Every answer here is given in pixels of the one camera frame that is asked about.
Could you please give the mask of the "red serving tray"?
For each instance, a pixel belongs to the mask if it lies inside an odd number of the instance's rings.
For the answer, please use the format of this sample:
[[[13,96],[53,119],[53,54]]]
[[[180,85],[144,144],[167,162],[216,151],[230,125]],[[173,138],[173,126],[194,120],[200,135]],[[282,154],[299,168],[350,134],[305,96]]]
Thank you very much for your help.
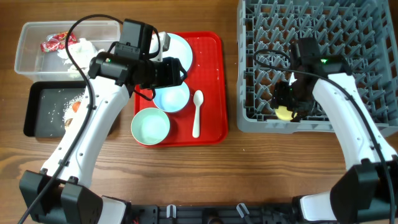
[[[172,33],[183,37],[193,51],[193,62],[183,81],[190,90],[187,105],[176,113],[164,112],[170,120],[168,136],[154,147],[179,147],[218,144],[228,134],[228,115],[221,39],[214,32]],[[200,107],[200,136],[192,136],[195,105],[193,96],[201,90],[204,102]],[[135,115],[145,108],[158,108],[153,102],[155,92],[136,90]]]

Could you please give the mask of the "clear plastic bin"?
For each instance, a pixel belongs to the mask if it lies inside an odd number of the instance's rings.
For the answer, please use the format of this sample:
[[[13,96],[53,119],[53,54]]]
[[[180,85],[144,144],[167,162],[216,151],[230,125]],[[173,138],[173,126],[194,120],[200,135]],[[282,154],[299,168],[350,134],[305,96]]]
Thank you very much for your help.
[[[57,52],[44,53],[40,44],[51,34],[67,32],[73,21],[27,22],[22,27],[19,38],[14,70],[33,82],[81,81],[82,78],[70,78],[68,68]],[[109,46],[120,38],[120,25],[116,21],[83,21],[73,30],[75,36],[85,38],[99,50],[108,50]]]

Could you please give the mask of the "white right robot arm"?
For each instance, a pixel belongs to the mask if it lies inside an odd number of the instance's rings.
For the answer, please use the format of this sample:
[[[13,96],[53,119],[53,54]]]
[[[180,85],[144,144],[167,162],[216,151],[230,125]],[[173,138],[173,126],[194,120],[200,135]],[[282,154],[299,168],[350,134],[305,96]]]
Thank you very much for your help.
[[[346,173],[330,191],[299,197],[308,222],[397,221],[397,153],[363,103],[346,59],[320,53],[314,38],[289,47],[290,80],[275,85],[271,106],[281,120],[308,113],[315,101],[343,151]]]

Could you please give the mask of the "black tray bin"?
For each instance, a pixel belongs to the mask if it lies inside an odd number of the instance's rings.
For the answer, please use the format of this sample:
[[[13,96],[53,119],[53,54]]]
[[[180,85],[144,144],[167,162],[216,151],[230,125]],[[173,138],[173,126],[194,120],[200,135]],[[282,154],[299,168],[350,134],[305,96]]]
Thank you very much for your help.
[[[35,82],[29,93],[23,133],[59,138],[65,134],[65,112],[85,92],[83,81]]]

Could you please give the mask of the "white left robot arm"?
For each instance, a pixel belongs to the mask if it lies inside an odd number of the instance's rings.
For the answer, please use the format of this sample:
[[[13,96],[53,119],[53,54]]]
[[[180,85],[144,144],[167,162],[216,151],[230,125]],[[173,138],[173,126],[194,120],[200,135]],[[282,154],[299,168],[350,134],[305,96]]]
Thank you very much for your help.
[[[24,218],[39,223],[133,223],[130,202],[90,190],[98,154],[121,110],[141,90],[179,86],[180,60],[163,57],[170,37],[152,25],[126,19],[118,41],[93,57],[82,73],[86,89],[76,116],[39,172],[25,171],[19,188]]]

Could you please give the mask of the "white plastic spoon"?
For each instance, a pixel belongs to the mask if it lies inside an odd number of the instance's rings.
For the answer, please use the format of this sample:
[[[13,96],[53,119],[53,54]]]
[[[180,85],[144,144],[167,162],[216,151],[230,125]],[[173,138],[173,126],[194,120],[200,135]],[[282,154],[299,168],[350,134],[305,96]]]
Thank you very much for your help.
[[[193,121],[192,136],[198,138],[200,136],[200,107],[204,102],[203,92],[197,90],[193,96],[193,102],[195,105],[195,116]]]

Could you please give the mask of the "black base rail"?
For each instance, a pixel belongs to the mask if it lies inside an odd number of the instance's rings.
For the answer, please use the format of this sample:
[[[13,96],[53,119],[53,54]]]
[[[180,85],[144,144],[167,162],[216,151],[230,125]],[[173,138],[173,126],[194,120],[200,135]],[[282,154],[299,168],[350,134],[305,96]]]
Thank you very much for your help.
[[[222,223],[306,223],[290,203],[230,206],[129,205],[123,223],[206,224],[212,218]]]

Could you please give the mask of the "white tissue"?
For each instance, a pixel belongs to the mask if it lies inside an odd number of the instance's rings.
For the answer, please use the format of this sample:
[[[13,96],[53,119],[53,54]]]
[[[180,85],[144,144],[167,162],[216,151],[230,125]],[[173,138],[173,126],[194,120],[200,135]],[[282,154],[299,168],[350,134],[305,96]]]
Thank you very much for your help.
[[[74,61],[82,69],[86,75],[89,70],[91,59],[98,53],[104,52],[104,49],[97,49],[92,42],[85,38],[80,38],[77,44],[69,45],[68,49]],[[67,66],[70,78],[81,78],[79,71],[76,69],[72,61],[69,59],[65,49],[57,50],[57,56],[63,60],[63,64]]]

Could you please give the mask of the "orange carrot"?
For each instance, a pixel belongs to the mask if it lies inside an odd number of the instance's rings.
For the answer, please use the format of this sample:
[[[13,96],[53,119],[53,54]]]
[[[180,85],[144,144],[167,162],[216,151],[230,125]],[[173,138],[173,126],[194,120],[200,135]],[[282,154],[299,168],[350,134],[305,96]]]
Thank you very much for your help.
[[[81,102],[77,101],[72,105],[72,110],[76,113],[80,107]]]

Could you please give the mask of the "green bowl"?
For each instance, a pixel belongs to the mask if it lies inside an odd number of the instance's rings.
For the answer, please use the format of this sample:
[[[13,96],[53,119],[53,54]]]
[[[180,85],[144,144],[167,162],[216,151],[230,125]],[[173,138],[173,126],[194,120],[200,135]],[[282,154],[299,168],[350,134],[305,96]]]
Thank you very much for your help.
[[[134,139],[143,145],[153,146],[162,142],[169,134],[169,117],[158,108],[145,108],[131,122]]]

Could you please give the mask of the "grey dishwasher rack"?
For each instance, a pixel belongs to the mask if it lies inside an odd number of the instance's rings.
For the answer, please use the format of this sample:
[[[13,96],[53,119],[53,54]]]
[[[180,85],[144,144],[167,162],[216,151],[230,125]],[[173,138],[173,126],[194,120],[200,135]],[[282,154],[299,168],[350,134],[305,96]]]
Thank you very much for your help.
[[[332,131],[317,103],[296,122],[277,119],[274,85],[287,81],[292,42],[313,37],[322,55],[344,56],[380,133],[397,132],[397,43],[387,1],[240,1],[237,7],[238,128],[246,133]]]

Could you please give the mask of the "small light blue bowl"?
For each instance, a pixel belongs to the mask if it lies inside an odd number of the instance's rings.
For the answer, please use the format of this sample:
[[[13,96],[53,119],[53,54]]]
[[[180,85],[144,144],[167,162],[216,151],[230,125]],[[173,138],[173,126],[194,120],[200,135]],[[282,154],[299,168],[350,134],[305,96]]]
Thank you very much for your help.
[[[187,105],[189,99],[189,87],[183,82],[179,86],[156,89],[153,102],[158,109],[164,112],[176,113]]]

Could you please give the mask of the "brown food scrap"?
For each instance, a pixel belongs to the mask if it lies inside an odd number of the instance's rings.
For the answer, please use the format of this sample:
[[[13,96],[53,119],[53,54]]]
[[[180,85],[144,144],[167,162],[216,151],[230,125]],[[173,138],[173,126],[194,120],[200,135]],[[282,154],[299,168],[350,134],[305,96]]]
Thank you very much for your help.
[[[72,123],[72,120],[73,120],[72,118],[69,118],[69,119],[66,120],[66,122],[65,122],[65,127],[66,128],[68,128],[70,126],[70,124]]]

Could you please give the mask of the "large light blue plate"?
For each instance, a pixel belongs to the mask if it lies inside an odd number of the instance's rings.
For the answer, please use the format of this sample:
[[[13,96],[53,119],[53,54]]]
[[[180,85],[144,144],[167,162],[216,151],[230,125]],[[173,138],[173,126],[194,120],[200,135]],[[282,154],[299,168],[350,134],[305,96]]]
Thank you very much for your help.
[[[170,37],[169,49],[162,52],[162,58],[173,57],[180,60],[185,71],[189,71],[193,62],[193,51],[189,43],[177,34],[168,33]]]

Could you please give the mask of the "white rice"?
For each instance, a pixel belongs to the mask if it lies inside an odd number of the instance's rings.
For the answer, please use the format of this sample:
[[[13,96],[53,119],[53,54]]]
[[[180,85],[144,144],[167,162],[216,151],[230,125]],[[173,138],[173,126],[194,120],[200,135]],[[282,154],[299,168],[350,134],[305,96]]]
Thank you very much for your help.
[[[82,100],[84,89],[44,89],[40,93],[35,136],[38,138],[62,137],[67,129],[65,122],[74,117],[72,105]]]

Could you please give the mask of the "yellow plastic cup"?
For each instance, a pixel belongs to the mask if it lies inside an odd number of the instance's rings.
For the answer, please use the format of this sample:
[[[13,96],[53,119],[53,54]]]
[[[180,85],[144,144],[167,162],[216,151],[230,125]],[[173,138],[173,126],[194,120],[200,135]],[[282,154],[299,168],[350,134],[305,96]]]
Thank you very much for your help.
[[[280,119],[282,121],[291,121],[297,117],[297,113],[289,110],[288,107],[286,107],[286,106],[279,106],[274,111],[275,111],[275,115],[278,117],[278,119]]]

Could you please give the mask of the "red snack wrapper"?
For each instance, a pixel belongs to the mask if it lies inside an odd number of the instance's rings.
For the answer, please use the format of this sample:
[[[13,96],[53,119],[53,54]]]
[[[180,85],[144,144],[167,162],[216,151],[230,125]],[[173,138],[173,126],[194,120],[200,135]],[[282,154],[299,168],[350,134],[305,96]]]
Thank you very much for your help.
[[[78,43],[74,33],[71,33],[68,39],[67,34],[68,32],[60,32],[57,34],[48,35],[45,41],[40,44],[41,51],[44,53],[54,52],[64,49],[66,42],[68,42],[69,45]]]

